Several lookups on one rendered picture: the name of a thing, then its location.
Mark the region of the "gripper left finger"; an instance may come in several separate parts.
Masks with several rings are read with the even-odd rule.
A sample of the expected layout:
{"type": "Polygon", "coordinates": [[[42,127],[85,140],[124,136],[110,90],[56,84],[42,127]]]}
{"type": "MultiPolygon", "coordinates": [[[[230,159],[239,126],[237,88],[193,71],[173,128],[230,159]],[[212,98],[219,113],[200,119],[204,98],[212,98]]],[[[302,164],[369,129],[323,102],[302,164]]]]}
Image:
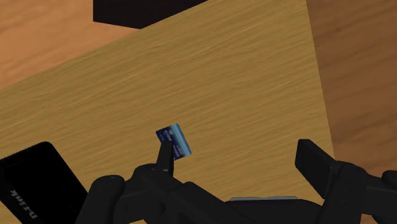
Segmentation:
{"type": "Polygon", "coordinates": [[[195,183],[173,176],[173,143],[161,143],[156,163],[137,167],[125,181],[96,179],[75,224],[248,224],[248,218],[195,183]]]}

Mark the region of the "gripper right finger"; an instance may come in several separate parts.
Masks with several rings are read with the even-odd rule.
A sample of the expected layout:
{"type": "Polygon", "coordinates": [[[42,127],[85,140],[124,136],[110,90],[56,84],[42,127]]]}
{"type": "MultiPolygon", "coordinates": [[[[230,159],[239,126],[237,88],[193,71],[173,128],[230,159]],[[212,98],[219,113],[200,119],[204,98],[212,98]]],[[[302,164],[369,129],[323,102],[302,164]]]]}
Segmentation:
{"type": "Polygon", "coordinates": [[[324,199],[316,224],[397,224],[397,171],[376,177],[350,162],[335,160],[310,139],[297,143],[295,167],[324,199]]]}

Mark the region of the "black tablet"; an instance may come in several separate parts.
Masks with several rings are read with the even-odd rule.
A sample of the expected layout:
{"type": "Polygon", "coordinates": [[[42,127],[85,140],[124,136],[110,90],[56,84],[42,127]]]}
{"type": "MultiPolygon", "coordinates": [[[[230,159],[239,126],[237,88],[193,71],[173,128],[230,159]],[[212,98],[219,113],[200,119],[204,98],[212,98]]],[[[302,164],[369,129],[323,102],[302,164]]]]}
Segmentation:
{"type": "Polygon", "coordinates": [[[21,224],[75,224],[86,196],[47,141],[0,159],[0,201],[21,224]]]}

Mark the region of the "blue card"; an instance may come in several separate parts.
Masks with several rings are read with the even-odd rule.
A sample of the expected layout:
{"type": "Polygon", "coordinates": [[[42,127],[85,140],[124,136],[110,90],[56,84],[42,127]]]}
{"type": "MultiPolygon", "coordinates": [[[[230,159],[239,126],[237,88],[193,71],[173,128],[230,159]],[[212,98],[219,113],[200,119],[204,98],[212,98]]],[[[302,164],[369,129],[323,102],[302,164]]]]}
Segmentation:
{"type": "Polygon", "coordinates": [[[161,142],[172,141],[174,160],[185,158],[192,154],[178,123],[157,130],[156,135],[161,142]]]}

